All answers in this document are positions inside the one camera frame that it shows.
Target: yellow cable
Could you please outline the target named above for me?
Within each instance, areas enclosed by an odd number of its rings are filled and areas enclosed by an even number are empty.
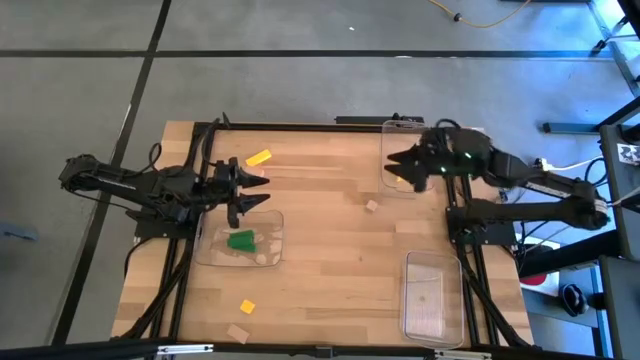
[[[454,13],[453,11],[451,11],[448,7],[446,7],[446,6],[442,5],[442,4],[440,4],[440,3],[439,3],[439,2],[437,2],[436,0],[429,0],[429,2],[430,2],[430,3],[432,3],[433,5],[435,5],[435,6],[439,7],[440,9],[444,10],[447,14],[449,14],[449,15],[451,15],[451,16],[453,16],[453,17],[455,17],[455,16],[456,16],[456,13]],[[467,25],[469,25],[469,26],[472,26],[472,27],[474,27],[474,28],[478,28],[478,29],[488,29],[488,28],[490,28],[490,27],[494,27],[494,26],[496,26],[496,25],[500,25],[500,24],[502,24],[504,21],[506,21],[507,19],[509,19],[509,18],[510,18],[510,17],[512,17],[513,15],[517,14],[517,13],[518,13],[518,11],[522,10],[522,9],[523,9],[525,6],[527,6],[530,2],[531,2],[531,0],[527,0],[527,1],[525,1],[525,2],[524,2],[524,3],[522,3],[522,5],[520,5],[520,7],[519,7],[519,8],[517,8],[514,12],[512,12],[511,14],[509,14],[509,15],[505,16],[504,18],[502,18],[502,19],[500,19],[500,20],[498,20],[498,21],[496,21],[496,22],[494,22],[494,23],[492,23],[492,24],[487,24],[487,25],[477,25],[477,24],[474,24],[474,23],[472,23],[472,22],[467,21],[467,20],[466,20],[465,18],[463,18],[463,17],[460,17],[460,21],[462,21],[463,23],[465,23],[465,24],[467,24]]]

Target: green object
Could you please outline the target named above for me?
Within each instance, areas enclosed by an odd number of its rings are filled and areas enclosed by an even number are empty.
[[[256,245],[253,242],[253,230],[241,231],[229,235],[227,246],[240,251],[256,252]]]

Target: sticker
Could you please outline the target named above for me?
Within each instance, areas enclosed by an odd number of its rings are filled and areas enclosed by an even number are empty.
[[[596,206],[596,211],[606,214],[607,213],[607,203],[603,200],[595,200],[594,204]]]
[[[537,192],[541,192],[543,194],[547,194],[547,195],[551,195],[551,196],[555,196],[555,197],[559,197],[559,198],[566,198],[569,197],[569,194],[564,192],[564,191],[559,191],[559,190],[555,190],[546,186],[542,186],[542,185],[538,185],[538,184],[534,184],[534,183],[526,183],[525,184],[526,188],[529,188],[531,190],[535,190]]]
[[[640,146],[618,144],[618,161],[631,165],[640,163]]]

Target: black clamp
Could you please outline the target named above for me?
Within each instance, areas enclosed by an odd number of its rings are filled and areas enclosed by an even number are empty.
[[[331,346],[316,346],[316,357],[318,359],[331,359],[333,355],[333,348]]]

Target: yellow block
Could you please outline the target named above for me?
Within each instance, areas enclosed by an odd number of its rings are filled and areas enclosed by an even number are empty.
[[[240,310],[242,310],[242,312],[245,312],[247,314],[251,314],[255,307],[256,307],[256,304],[252,303],[249,300],[244,300],[242,302],[242,305],[240,305]]]
[[[247,165],[248,166],[256,166],[266,160],[268,160],[269,158],[271,158],[271,151],[269,151],[269,149],[267,150],[262,150],[259,153],[253,155],[252,157],[247,159]]]

